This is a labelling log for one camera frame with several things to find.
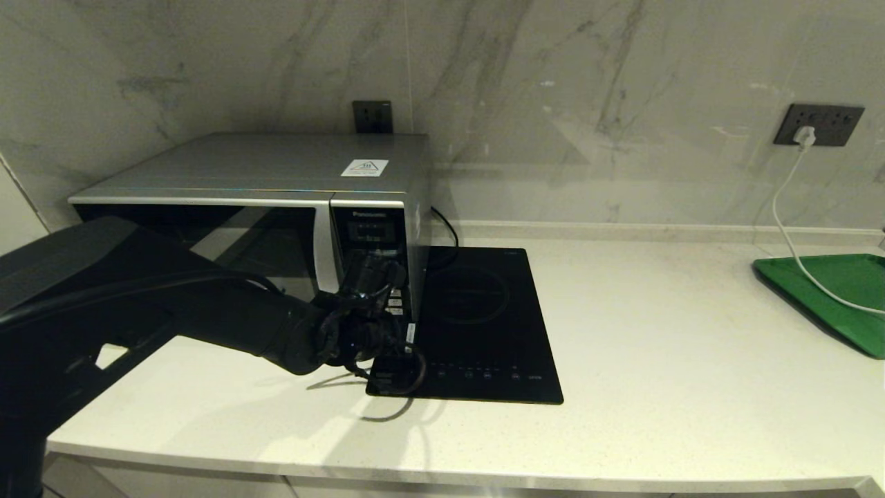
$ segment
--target electrical socket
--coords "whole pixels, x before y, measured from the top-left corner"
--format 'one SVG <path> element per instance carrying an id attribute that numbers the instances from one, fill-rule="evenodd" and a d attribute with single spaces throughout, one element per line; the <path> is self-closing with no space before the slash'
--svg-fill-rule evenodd
<path id="1" fill-rule="evenodd" d="M 803 126 L 814 127 L 815 145 L 842 147 L 863 115 L 863 107 L 847 105 L 793 104 L 787 110 L 774 142 L 798 145 L 793 136 Z"/>
<path id="2" fill-rule="evenodd" d="M 353 124 L 357 133 L 393 133 L 393 108 L 389 100 L 354 100 Z"/>

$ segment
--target white charging cable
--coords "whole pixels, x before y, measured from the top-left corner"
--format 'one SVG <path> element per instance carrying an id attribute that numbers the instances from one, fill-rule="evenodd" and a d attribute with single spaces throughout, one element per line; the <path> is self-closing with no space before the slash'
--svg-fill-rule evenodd
<path id="1" fill-rule="evenodd" d="M 781 234 L 783 234 L 784 240 L 787 241 L 787 245 L 789 246 L 789 251 L 793 253 L 793 259 L 796 260 L 796 264 L 799 265 L 799 269 L 802 270 L 802 273 L 808 277 L 809 280 L 812 281 L 815 285 L 817 285 L 818 289 L 820 289 L 823 293 L 825 293 L 833 300 L 844 304 L 847 307 L 853 307 L 854 309 L 859 309 L 861 311 L 866 311 L 868 313 L 875 313 L 877 315 L 885 315 L 885 311 L 881 309 L 876 309 L 874 307 L 866 307 L 860 306 L 859 304 L 854 304 L 853 302 L 849 302 L 840 298 L 839 296 L 833 294 L 827 287 L 820 282 L 818 282 L 817 278 L 814 278 L 811 273 L 805 269 L 805 265 L 802 264 L 802 260 L 799 259 L 798 254 L 796 254 L 796 247 L 793 246 L 793 240 L 789 238 L 789 234 L 787 233 L 787 229 L 783 227 L 783 223 L 781 223 L 781 218 L 777 215 L 777 199 L 781 196 L 781 192 L 783 192 L 784 188 L 787 187 L 789 181 L 793 179 L 793 174 L 799 168 L 799 163 L 802 162 L 802 158 L 805 157 L 805 153 L 808 152 L 808 149 L 814 145 L 814 127 L 811 126 L 803 126 L 796 132 L 796 135 L 793 137 L 797 143 L 799 143 L 799 155 L 796 157 L 796 162 L 793 164 L 793 169 L 789 170 L 789 175 L 787 175 L 787 179 L 784 180 L 783 185 L 781 185 L 780 189 L 774 194 L 774 198 L 772 198 L 772 215 L 774 216 L 774 222 L 777 223 L 779 229 L 781 229 Z"/>

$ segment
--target microwave oven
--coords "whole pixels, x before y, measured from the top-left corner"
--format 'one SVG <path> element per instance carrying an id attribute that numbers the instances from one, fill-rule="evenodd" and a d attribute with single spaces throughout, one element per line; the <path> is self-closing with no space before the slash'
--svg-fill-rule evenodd
<path id="1" fill-rule="evenodd" d="M 172 237 L 219 265 L 310 301 L 336 292 L 349 255 L 397 260 L 388 311 L 418 320 L 430 245 L 428 139 L 418 135 L 204 136 L 68 201 Z"/>

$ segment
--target black induction cooker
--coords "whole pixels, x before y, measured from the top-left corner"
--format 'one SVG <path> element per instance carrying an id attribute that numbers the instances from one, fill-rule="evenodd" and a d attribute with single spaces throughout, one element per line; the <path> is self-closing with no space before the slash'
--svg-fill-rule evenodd
<path id="1" fill-rule="evenodd" d="M 427 358 L 416 398 L 563 402 L 524 249 L 433 247 L 414 344 Z M 375 359 L 366 392 L 408 385 L 411 358 Z"/>

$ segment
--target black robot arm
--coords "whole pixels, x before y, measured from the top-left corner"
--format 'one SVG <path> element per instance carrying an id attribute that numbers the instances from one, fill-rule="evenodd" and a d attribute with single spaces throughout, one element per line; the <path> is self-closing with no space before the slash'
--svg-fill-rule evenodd
<path id="1" fill-rule="evenodd" d="M 297 374 L 379 354 L 425 362 L 384 311 L 405 272 L 357 253 L 338 293 L 310 303 L 224 269 L 118 218 L 61 230 L 0 257 L 0 498 L 42 491 L 45 440 L 176 335 L 266 358 Z M 105 344 L 127 349 L 96 366 Z M 387 386 L 389 392 L 395 392 Z"/>

